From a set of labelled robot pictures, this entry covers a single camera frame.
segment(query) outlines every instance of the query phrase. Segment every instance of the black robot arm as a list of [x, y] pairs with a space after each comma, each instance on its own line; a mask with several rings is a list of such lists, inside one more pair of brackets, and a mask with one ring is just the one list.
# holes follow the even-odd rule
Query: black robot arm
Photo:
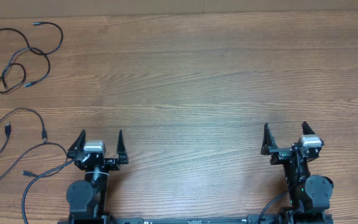
[[70, 204], [68, 222], [108, 224], [114, 219], [104, 211], [106, 191], [109, 182], [109, 171], [120, 170], [121, 164], [128, 164], [122, 131], [119, 132], [118, 158], [105, 158], [106, 146], [102, 140], [85, 142], [85, 130], [68, 150], [68, 157], [74, 164], [85, 171], [85, 179], [77, 180], [67, 189], [66, 198]]
[[270, 164], [282, 164], [292, 207], [280, 211], [280, 223], [333, 223], [324, 211], [329, 208], [334, 184], [328, 177], [310, 175], [308, 162], [319, 157], [324, 141], [308, 123], [302, 123], [303, 135], [291, 147], [278, 148], [269, 125], [265, 124], [260, 153], [271, 155]]

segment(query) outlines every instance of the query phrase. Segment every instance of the black cable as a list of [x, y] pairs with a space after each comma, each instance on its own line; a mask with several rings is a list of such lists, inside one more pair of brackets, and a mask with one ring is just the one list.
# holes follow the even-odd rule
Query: black cable
[[258, 218], [258, 224], [260, 224], [260, 221], [262, 221], [262, 217], [263, 215], [265, 214], [266, 210], [271, 206], [273, 205], [276, 201], [280, 200], [281, 198], [283, 198], [292, 188], [284, 191], [283, 193], [279, 194], [277, 197], [275, 197], [273, 200], [271, 200], [266, 206], [265, 208], [262, 210], [262, 212], [260, 213], [259, 215], [259, 218]]
[[295, 151], [296, 153], [296, 163], [297, 163], [297, 173], [298, 173], [298, 180], [301, 179], [301, 163], [300, 163], [300, 159], [299, 159], [299, 149], [297, 149]]
[[[67, 162], [67, 159], [68, 159], [68, 157], [67, 157], [67, 152], [66, 152], [66, 149], [65, 149], [63, 146], [61, 146], [61, 145], [59, 145], [59, 144], [57, 144], [57, 143], [54, 143], [54, 142], [44, 142], [44, 143], [38, 144], [38, 145], [36, 145], [36, 146], [34, 146], [34, 147], [31, 147], [30, 149], [26, 150], [26, 152], [24, 152], [21, 156], [19, 156], [19, 158], [16, 159], [16, 161], [10, 166], [10, 168], [8, 168], [8, 170], [6, 170], [5, 173], [3, 173], [3, 174], [0, 176], [0, 180], [1, 180], [2, 178], [4, 178], [4, 177], [6, 176], [6, 174], [9, 173], [9, 172], [13, 169], [13, 167], [14, 167], [14, 166], [23, 158], [23, 156], [25, 156], [28, 152], [30, 152], [31, 150], [36, 149], [36, 148], [38, 148], [38, 147], [40, 147], [40, 146], [45, 146], [45, 145], [53, 145], [53, 146], [58, 146], [58, 147], [60, 147], [60, 149], [62, 149], [63, 152], [66, 154], [66, 162]], [[41, 174], [41, 175], [38, 175], [37, 178], [53, 176], [53, 175], [59, 173], [62, 169], [63, 169], [63, 168], [61, 168], [61, 169], [54, 169], [53, 171], [57, 170], [55, 173], [52, 173], [52, 174], [50, 174], [50, 175], [47, 175], [47, 174], [49, 174], [49, 173], [51, 173], [51, 172], [49, 172], [49, 173], [47, 173], [47, 174], [43, 173], [43, 174], [44, 174], [43, 176], [41, 176], [41, 175], [42, 175], [42, 174]]]
[[31, 182], [28, 184], [28, 186], [25, 188], [24, 193], [23, 193], [23, 198], [22, 198], [22, 216], [23, 216], [23, 221], [25, 224], [29, 224], [29, 222], [27, 221], [27, 217], [25, 215], [25, 197], [27, 196], [27, 193], [30, 189], [30, 187], [35, 183], [35, 181], [39, 180], [41, 177], [46, 177], [47, 174], [50, 174], [51, 172], [55, 171], [55, 170], [62, 170], [65, 166], [68, 166], [69, 164], [71, 164], [72, 162], [74, 162], [74, 159], [56, 167], [53, 168], [51, 170], [48, 170], [46, 172], [44, 172], [43, 174], [40, 174], [38, 177], [34, 178], [34, 180], [31, 180]]
[[[50, 71], [50, 61], [49, 61], [47, 55], [54, 53], [54, 52], [55, 52], [56, 50], [58, 50], [58, 49], [60, 48], [60, 46], [62, 45], [62, 42], [63, 42], [63, 31], [62, 31], [62, 29], [61, 29], [58, 25], [56, 25], [56, 24], [54, 24], [54, 23], [52, 23], [52, 22], [34, 22], [34, 23], [33, 23], [33, 25], [35, 25], [35, 26], [39, 26], [39, 25], [42, 25], [42, 24], [51, 24], [51, 25], [54, 25], [54, 26], [56, 26], [56, 27], [59, 29], [59, 31], [60, 31], [60, 33], [61, 33], [61, 37], [60, 37], [59, 44], [56, 46], [56, 48], [55, 48], [54, 50], [52, 50], [52, 51], [50, 51], [50, 52], [47, 52], [47, 53], [44, 53], [44, 52], [42, 52], [41, 50], [39, 50], [39, 49], [37, 49], [37, 48], [35, 48], [35, 47], [31, 47], [30, 44], [29, 44], [29, 41], [27, 40], [27, 38], [25, 37], [25, 35], [24, 35], [22, 32], [18, 31], [17, 29], [13, 29], [13, 28], [2, 28], [2, 29], [0, 29], [0, 31], [3, 31], [3, 30], [11, 30], [11, 31], [17, 32], [18, 34], [20, 34], [20, 35], [24, 38], [24, 40], [25, 40], [25, 42], [26, 42], [26, 44], [27, 44], [27, 47], [25, 47], [25, 48], [23, 48], [23, 49], [20, 49], [20, 50], [18, 50], [17, 52], [15, 52], [15, 53], [13, 54], [13, 56], [11, 57], [11, 59], [10, 59], [8, 65], [5, 67], [4, 71], [2, 72], [2, 75], [0, 76], [0, 80], [2, 80], [2, 83], [3, 83], [4, 88], [5, 88], [6, 90], [5, 90], [5, 91], [1, 91], [1, 90], [0, 90], [0, 93], [8, 93], [8, 92], [10, 92], [11, 90], [13, 90], [13, 89], [15, 89], [15, 88], [21, 86], [21, 85], [25, 82], [26, 73], [25, 73], [25, 68], [24, 68], [24, 66], [23, 66], [22, 64], [20, 64], [20, 63], [12, 63], [13, 58], [14, 58], [19, 52], [21, 52], [21, 51], [23, 51], [23, 50], [30, 50], [32, 53], [34, 53], [34, 54], [36, 54], [36, 55], [42, 55], [42, 56], [44, 56], [44, 57], [47, 59], [47, 62], [48, 62], [48, 71], [46, 72], [46, 74], [45, 74], [43, 77], [41, 77], [41, 78], [39, 78], [38, 80], [36, 80], [36, 81], [32, 81], [32, 82], [26, 83], [26, 84], [24, 85], [24, 87], [30, 87], [30, 86], [32, 86], [32, 85], [35, 85], [36, 83], [41, 82], [44, 78], [46, 78], [46, 77], [48, 76], [49, 71]], [[6, 81], [5, 81], [5, 76], [7, 75], [7, 72], [8, 72], [9, 68], [10, 68], [12, 65], [19, 65], [19, 66], [21, 66], [22, 69], [23, 69], [24, 75], [23, 75], [23, 79], [22, 79], [21, 82], [19, 82], [18, 84], [14, 85], [13, 87], [7, 89], [7, 83], [6, 83]]]
[[43, 121], [41, 115], [38, 114], [38, 112], [36, 112], [36, 111], [33, 110], [33, 109], [29, 109], [29, 108], [16, 108], [16, 109], [10, 111], [10, 112], [9, 112], [8, 114], [6, 114], [5, 116], [3, 116], [3, 117], [0, 119], [0, 123], [3, 122], [6, 118], [10, 117], [10, 116], [11, 116], [12, 114], [14, 114], [16, 111], [19, 111], [19, 110], [25, 110], [25, 111], [33, 112], [33, 113], [35, 113], [35, 114], [40, 118], [40, 120], [41, 120], [41, 125], [42, 125], [42, 133], [41, 133], [41, 135], [42, 135], [42, 140], [43, 140], [43, 142], [47, 142], [47, 140], [48, 140], [48, 139], [47, 139], [47, 130], [45, 129], [44, 121]]
[[6, 140], [5, 140], [5, 143], [4, 143], [3, 147], [0, 149], [0, 153], [2, 153], [3, 150], [5, 149], [5, 147], [7, 145], [7, 142], [9, 141], [9, 136], [11, 135], [11, 124], [10, 124], [10, 122], [8, 122], [5, 125], [5, 135], [6, 135]]

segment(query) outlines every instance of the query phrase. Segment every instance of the wooden surface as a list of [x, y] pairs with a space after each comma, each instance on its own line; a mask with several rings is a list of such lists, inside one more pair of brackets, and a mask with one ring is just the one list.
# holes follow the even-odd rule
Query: wooden surface
[[351, 9], [358, 0], [0, 0], [0, 19]]
[[[130, 164], [113, 172], [107, 210], [116, 217], [233, 217], [259, 213], [285, 189], [282, 166], [260, 155], [263, 125], [288, 146], [307, 121], [324, 139], [312, 174], [335, 183], [336, 223], [358, 223], [358, 11], [260, 12], [183, 16], [47, 19], [65, 33], [43, 82], [0, 95], [0, 117], [26, 106], [45, 119], [50, 141], [69, 147], [82, 129], [115, 152], [119, 129]], [[53, 49], [59, 33], [37, 19], [0, 20], [30, 44]], [[0, 74], [21, 37], [0, 33]], [[28, 81], [46, 62], [22, 54]], [[18, 80], [13, 68], [9, 80]], [[41, 142], [33, 114], [8, 119], [12, 135], [0, 174]], [[0, 147], [4, 141], [0, 125]], [[22, 223], [30, 178], [61, 164], [54, 147], [31, 152], [0, 181], [0, 223]], [[68, 215], [67, 187], [82, 179], [74, 165], [30, 189], [31, 223]], [[288, 205], [288, 199], [272, 207]]]

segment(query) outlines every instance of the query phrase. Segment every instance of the black metal base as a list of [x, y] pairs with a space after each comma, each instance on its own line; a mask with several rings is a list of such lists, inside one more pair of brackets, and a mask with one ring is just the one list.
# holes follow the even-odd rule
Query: black metal base
[[[116, 224], [252, 224], [258, 222], [259, 215], [246, 217], [227, 218], [168, 218], [168, 219], [145, 219], [142, 218], [118, 218]], [[264, 215], [261, 224], [278, 223], [277, 215]]]

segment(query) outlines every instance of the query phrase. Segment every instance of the wooden table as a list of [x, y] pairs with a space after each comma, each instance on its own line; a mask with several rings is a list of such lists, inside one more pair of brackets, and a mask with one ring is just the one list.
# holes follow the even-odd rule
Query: wooden table
[[[59, 32], [38, 19], [0, 20], [21, 30], [31, 46], [52, 50]], [[64, 30], [41, 83], [0, 94], [0, 117], [18, 107], [37, 110], [49, 141], [71, 146], [82, 129], [106, 141], [108, 155], [124, 131], [130, 164], [113, 172], [107, 210], [116, 217], [233, 217], [259, 213], [285, 187], [282, 166], [260, 155], [263, 125], [289, 146], [307, 121], [326, 142], [312, 174], [335, 183], [329, 213], [358, 223], [358, 11], [255, 12], [42, 19]], [[0, 33], [0, 75], [25, 47]], [[29, 81], [45, 59], [17, 62]], [[22, 73], [13, 68], [9, 81]], [[11, 140], [0, 175], [26, 149], [41, 143], [36, 116], [8, 119]], [[0, 125], [0, 147], [4, 125]], [[56, 147], [29, 153], [0, 181], [0, 223], [22, 223], [29, 177], [61, 164]], [[34, 184], [27, 196], [31, 223], [68, 216], [67, 187], [82, 179], [74, 165]], [[269, 211], [289, 205], [286, 198]]]

